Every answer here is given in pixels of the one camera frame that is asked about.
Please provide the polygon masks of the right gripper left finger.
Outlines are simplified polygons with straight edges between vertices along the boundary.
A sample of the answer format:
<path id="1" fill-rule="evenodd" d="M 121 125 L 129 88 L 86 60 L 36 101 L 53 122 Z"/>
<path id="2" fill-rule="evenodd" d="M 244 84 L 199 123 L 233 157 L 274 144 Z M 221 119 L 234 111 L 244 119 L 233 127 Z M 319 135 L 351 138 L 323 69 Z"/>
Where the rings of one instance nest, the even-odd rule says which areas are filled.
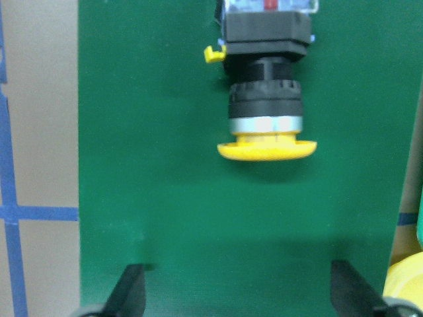
<path id="1" fill-rule="evenodd" d="M 144 265 L 127 265 L 102 309 L 102 316 L 142 317 L 144 312 Z"/>

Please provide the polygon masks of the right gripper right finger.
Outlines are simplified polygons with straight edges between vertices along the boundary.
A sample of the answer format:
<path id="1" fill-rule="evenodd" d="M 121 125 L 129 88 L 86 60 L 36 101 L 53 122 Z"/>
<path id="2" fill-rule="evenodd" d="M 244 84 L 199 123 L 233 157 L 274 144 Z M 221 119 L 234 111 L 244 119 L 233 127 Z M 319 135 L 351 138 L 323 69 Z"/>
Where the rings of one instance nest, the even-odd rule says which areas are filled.
<path id="1" fill-rule="evenodd" d="M 338 316 L 391 316 L 388 304 L 345 260 L 330 267 L 330 301 Z"/>

